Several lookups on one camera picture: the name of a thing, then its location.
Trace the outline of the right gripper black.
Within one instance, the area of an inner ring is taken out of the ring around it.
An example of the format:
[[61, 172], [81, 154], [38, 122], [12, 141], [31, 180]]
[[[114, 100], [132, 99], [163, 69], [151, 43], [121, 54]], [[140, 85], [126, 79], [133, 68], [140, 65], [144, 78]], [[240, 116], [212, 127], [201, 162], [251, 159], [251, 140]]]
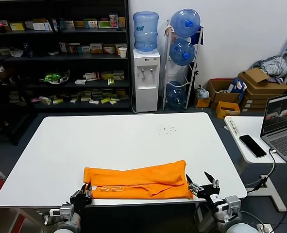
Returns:
[[213, 176], [206, 171], [204, 172], [206, 178], [209, 180], [210, 184], [198, 186], [193, 183], [192, 179], [186, 174], [186, 180], [188, 183], [188, 189], [195, 194], [196, 197], [200, 199], [205, 199], [206, 201], [215, 201], [219, 197], [220, 187], [218, 179], [214, 179]]

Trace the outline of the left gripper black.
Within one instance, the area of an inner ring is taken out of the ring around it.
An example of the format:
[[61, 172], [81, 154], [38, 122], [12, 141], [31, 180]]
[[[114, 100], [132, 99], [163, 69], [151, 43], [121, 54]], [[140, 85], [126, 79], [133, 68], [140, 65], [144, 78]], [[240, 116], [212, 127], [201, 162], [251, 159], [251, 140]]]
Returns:
[[92, 203], [91, 199], [91, 184], [83, 184], [81, 190], [77, 190], [71, 197], [70, 197], [70, 204], [74, 206], [74, 212], [79, 215], [82, 215], [84, 209], [87, 205]]

